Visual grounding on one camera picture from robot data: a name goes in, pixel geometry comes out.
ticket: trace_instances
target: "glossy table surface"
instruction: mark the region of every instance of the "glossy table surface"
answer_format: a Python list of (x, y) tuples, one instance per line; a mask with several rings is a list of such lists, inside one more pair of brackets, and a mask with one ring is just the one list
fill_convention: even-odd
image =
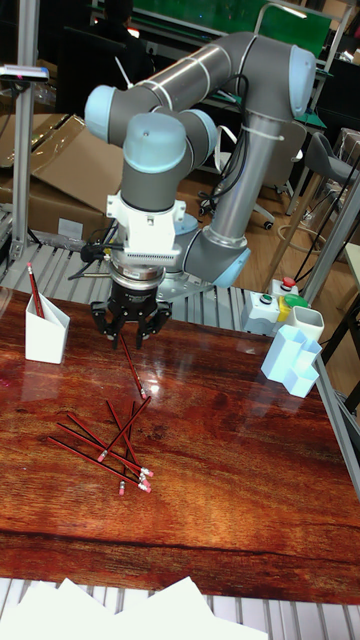
[[(141, 399), (86, 305), (63, 363), (24, 358), (28, 296), (0, 289), (0, 575), (360, 603), (360, 505), (318, 392), (290, 396), (260, 371), (270, 339), (169, 321), (135, 351), (150, 405), (131, 441), (150, 495), (49, 442), (72, 412), (106, 441)], [(109, 461), (115, 468), (116, 463)]]

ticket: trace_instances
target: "white paper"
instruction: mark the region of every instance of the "white paper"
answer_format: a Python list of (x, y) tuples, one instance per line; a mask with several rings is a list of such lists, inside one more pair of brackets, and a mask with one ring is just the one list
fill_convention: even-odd
[(70, 580), (59, 589), (30, 587), (6, 610), (1, 640), (267, 640), (267, 634), (216, 618), (190, 578), (113, 615)]
[(97, 640), (112, 614), (79, 587), (65, 591), (44, 583), (29, 588), (22, 602), (3, 614), (1, 640)]
[(267, 640), (267, 634), (215, 618), (199, 589), (184, 578), (141, 605), (114, 616), (111, 638), (146, 640)]

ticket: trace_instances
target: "pencil cup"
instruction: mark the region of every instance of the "pencil cup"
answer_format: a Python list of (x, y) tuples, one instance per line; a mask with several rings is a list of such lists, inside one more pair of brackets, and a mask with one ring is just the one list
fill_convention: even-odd
[(306, 342), (304, 342), (302, 349), (300, 350), (297, 359), (295, 361), (295, 368), (298, 372), (306, 371), (321, 351), (321, 347), (316, 340), (311, 340), (308, 338)]
[(306, 342), (306, 338), (302, 331), (288, 325), (281, 327), (261, 366), (261, 371), (269, 380), (283, 382), (289, 367), (297, 358), (304, 342)]
[(283, 380), (283, 385), (291, 395), (297, 396), (298, 398), (305, 398), (318, 377), (319, 374), (313, 367), (301, 369), (296, 362), (293, 367), (288, 369)]
[(36, 313), (31, 296), (25, 311), (25, 358), (60, 364), (66, 344), (70, 318), (40, 295), (44, 318)]
[(323, 317), (321, 313), (315, 311), (315, 309), (293, 307), (285, 323), (300, 329), (305, 333), (307, 338), (311, 338), (312, 340), (318, 341), (324, 331)]

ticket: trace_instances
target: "office chair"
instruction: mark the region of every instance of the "office chair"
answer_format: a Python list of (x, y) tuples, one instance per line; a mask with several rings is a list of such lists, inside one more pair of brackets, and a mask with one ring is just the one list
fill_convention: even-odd
[[(305, 127), (299, 122), (293, 120), (292, 122), (284, 123), (281, 130), (284, 140), (280, 140), (274, 148), (263, 180), (264, 187), (272, 187), (278, 193), (288, 191), (290, 196), (292, 195), (293, 190), (289, 178), (294, 163), (299, 162), (303, 157), (301, 148), (305, 142), (306, 134)], [(262, 213), (267, 218), (264, 227), (265, 229), (270, 229), (275, 220), (274, 216), (258, 203), (255, 205), (255, 211)]]
[[(306, 187), (305, 193), (302, 196), (298, 207), (296, 208), (295, 213), (292, 216), (291, 225), (282, 227), (282, 229), (287, 228), (288, 232), (286, 234), (286, 237), (280, 240), (280, 243), (272, 257), (269, 272), (263, 284), (262, 291), (266, 291), (266, 289), (268, 288), (270, 281), (287, 247), (291, 243), (291, 239), (295, 231), (297, 230), (304, 216), (304, 213), (306, 212), (307, 207), (312, 201), (316, 190), (320, 185), (321, 180), (323, 178), (331, 178), (335, 182), (338, 182), (340, 185), (343, 185), (349, 179), (352, 171), (351, 165), (347, 164), (343, 160), (339, 160), (339, 158), (335, 156), (329, 141), (322, 133), (320, 133), (320, 131), (316, 131), (311, 138), (308, 150), (305, 154), (304, 164), (305, 167), (302, 175), (300, 176), (299, 184), (294, 191), (294, 195), (286, 212), (288, 215), (292, 213), (292, 209), (295, 206), (296, 196), (299, 195), (300, 188), (304, 184), (305, 178), (307, 177), (309, 171), (312, 171), (313, 175), (308, 186)], [(353, 184), (358, 175), (359, 172), (355, 170), (350, 178), (349, 184)]]
[(100, 84), (127, 88), (115, 58), (126, 71), (126, 45), (64, 27), (58, 61), (56, 112), (84, 117), (88, 96)]

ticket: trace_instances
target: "wood grain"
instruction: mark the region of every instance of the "wood grain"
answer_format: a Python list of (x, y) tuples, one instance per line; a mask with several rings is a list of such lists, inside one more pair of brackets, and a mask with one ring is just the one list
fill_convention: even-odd
[(268, 338), (170, 321), (136, 352), (126, 327), (152, 395), (131, 442), (155, 476), (150, 495), (120, 498), (115, 476), (47, 436), (94, 455), (56, 427), (72, 412), (112, 440), (106, 399), (124, 423), (140, 404), (123, 352), (61, 301), (63, 363), (26, 361), (28, 296), (6, 296), (1, 576), (160, 589), (190, 575), (206, 593), (360, 603), (360, 505), (317, 391), (295, 398), (261, 373)]

